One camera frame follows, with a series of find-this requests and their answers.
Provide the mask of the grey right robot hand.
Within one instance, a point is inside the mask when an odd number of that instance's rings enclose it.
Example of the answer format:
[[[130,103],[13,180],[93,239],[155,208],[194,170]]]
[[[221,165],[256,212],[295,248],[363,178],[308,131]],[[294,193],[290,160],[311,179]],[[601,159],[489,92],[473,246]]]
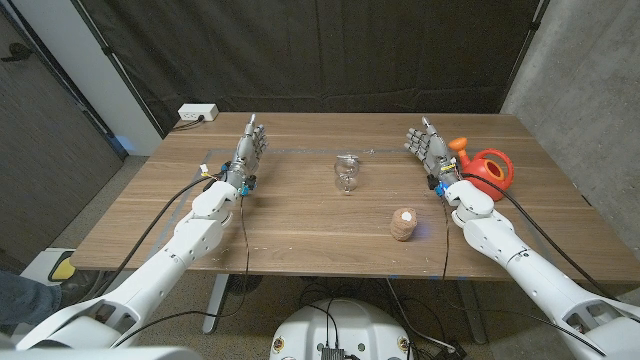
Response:
[[[410,128],[404,147],[422,163],[431,190],[438,185],[448,187],[461,180],[456,160],[450,154],[443,138],[427,116],[423,116],[423,130]]]

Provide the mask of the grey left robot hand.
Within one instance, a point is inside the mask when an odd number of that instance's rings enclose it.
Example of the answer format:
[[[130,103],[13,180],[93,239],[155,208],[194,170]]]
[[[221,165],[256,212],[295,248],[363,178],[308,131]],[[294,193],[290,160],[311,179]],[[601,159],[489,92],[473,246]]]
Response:
[[[250,176],[257,172],[267,145],[264,126],[258,125],[256,114],[252,114],[232,157],[226,182],[239,189]]]

